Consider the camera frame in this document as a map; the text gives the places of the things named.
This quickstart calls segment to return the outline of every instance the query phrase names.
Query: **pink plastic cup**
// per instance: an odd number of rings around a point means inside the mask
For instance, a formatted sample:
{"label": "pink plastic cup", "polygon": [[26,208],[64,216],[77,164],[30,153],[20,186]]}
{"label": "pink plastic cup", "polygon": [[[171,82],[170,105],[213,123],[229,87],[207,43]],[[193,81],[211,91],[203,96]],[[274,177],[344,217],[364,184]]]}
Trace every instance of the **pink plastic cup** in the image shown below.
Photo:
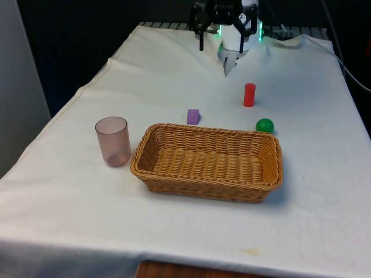
{"label": "pink plastic cup", "polygon": [[128,122],[121,117],[107,117],[95,125],[104,161],[112,167],[124,165],[131,156]]}

